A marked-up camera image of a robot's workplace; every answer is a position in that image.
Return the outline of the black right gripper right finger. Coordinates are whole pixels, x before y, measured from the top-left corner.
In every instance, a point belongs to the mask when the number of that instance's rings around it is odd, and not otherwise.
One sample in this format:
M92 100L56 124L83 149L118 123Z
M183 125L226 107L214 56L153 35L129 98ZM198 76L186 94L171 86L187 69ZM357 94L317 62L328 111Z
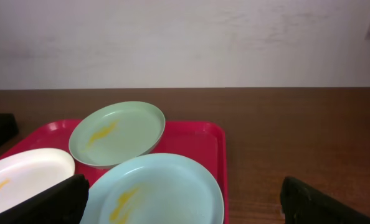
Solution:
M287 176L280 192L285 224L370 224L370 217Z

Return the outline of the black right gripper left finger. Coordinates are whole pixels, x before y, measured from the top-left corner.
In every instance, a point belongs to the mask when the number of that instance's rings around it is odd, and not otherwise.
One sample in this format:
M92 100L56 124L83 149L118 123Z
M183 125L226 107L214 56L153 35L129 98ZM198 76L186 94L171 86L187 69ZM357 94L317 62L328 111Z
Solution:
M79 224L89 188L85 176L75 174L0 213L0 224Z

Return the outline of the white plate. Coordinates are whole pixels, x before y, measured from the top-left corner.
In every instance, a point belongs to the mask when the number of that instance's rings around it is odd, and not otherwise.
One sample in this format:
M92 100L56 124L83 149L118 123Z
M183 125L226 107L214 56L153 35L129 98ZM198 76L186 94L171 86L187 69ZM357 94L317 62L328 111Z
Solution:
M72 156L55 148L20 152L0 160L0 213L68 179Z

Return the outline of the green plate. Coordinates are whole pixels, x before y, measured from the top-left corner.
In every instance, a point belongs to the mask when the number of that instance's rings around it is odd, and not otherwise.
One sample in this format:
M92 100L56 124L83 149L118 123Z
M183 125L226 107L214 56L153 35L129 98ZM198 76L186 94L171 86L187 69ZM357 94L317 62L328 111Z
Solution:
M125 101L83 119L69 139L72 157L86 166L110 169L150 153L165 129L163 112L150 103Z

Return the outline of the light blue plate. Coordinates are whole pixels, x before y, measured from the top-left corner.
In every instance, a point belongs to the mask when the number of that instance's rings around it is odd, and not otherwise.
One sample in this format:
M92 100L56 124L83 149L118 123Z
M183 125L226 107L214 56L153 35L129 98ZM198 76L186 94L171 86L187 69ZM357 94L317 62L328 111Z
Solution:
M177 154L130 159L90 188L81 224L223 224L224 198L214 176Z

